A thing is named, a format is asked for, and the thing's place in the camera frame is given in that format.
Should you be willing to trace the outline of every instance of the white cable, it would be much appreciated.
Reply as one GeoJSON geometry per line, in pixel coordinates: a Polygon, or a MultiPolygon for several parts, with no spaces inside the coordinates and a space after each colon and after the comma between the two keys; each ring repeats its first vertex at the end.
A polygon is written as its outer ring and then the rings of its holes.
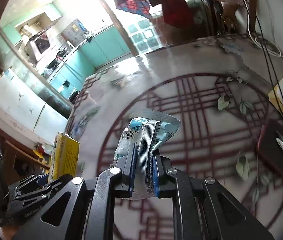
{"type": "MultiPolygon", "coordinates": [[[[248,5],[247,5],[246,0],[243,0],[243,1],[244,1],[244,3],[245,3],[246,10],[249,12],[249,10],[248,10],[248,5]]],[[[280,48],[279,48],[277,45],[275,45],[275,47],[278,49],[279,54],[276,53],[275,51],[271,50],[271,49],[268,49],[268,48],[262,46],[262,45],[257,41],[257,39],[258,39],[259,37],[261,37],[260,35],[257,36],[255,39],[252,37],[252,35],[251,35],[251,33],[250,33],[250,17],[249,17],[249,13],[247,14],[247,18],[248,18],[248,34],[249,34],[249,37],[251,38],[251,40],[253,41],[253,43],[254,43],[257,47],[259,47],[260,49],[265,48],[265,49],[269,52],[269,54],[271,54],[271,55],[273,55],[273,56],[275,56],[275,57],[282,57],[282,58],[283,58],[283,55],[282,55],[282,53],[281,53],[281,51],[280,51],[280,48]]]]}

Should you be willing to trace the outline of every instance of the patterned tablecloth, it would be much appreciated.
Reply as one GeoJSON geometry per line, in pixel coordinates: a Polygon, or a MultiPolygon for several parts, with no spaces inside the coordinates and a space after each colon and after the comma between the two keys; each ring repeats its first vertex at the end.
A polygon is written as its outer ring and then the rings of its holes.
{"type": "MultiPolygon", "coordinates": [[[[273,62],[281,78],[283,60],[273,62]]],[[[260,161],[257,165],[254,154],[266,119],[280,120],[265,96],[271,90],[268,81],[263,52],[246,35],[199,39],[104,69],[86,79],[66,127],[80,141],[78,172],[87,179],[109,167],[132,113],[144,108],[162,111],[182,125],[160,148],[161,155],[190,176],[218,179],[281,239],[283,180],[260,161]],[[230,104],[218,111],[223,95],[231,97],[230,104]],[[243,100],[253,105],[246,114],[240,110],[243,100]],[[242,154],[250,165],[245,182],[236,173],[242,154]],[[259,182],[257,170],[259,177],[271,177],[269,184],[259,182]],[[254,202],[257,187],[260,194],[254,202]]],[[[117,200],[115,224],[129,239],[173,239],[171,200],[117,200]]]]}

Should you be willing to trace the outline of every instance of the snack packet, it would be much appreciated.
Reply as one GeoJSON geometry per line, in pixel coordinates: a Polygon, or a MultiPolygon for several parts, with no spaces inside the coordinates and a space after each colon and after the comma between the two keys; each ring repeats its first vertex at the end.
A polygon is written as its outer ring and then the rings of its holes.
{"type": "Polygon", "coordinates": [[[132,119],[124,129],[112,165],[115,166],[118,158],[127,155],[130,143],[135,143],[137,162],[131,199],[155,196],[153,152],[176,133],[180,124],[179,120],[168,114],[145,109],[141,117],[132,119]]]}

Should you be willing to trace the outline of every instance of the red cloth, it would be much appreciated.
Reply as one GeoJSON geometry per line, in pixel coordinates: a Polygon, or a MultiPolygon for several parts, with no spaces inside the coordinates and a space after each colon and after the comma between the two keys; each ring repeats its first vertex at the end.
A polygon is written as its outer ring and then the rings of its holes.
{"type": "Polygon", "coordinates": [[[192,12],[185,0],[162,0],[164,21],[177,28],[189,28],[194,25],[192,12]]]}

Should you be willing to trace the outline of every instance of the wooden chair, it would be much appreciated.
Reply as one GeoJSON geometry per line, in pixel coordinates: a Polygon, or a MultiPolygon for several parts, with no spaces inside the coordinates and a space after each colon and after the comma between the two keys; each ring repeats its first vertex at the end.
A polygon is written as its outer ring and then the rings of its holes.
{"type": "MultiPolygon", "coordinates": [[[[228,9],[231,11],[231,17],[235,19],[235,11],[237,10],[238,6],[244,6],[245,4],[243,0],[209,0],[211,3],[211,8],[213,8],[212,3],[213,1],[219,1],[219,2],[224,2],[224,11],[225,9],[228,9]]],[[[256,24],[256,7],[257,7],[257,0],[246,0],[248,2],[248,11],[249,11],[249,17],[250,17],[250,30],[251,32],[255,31],[255,24],[256,24]]],[[[246,24],[246,32],[248,32],[248,23],[246,24]]]]}

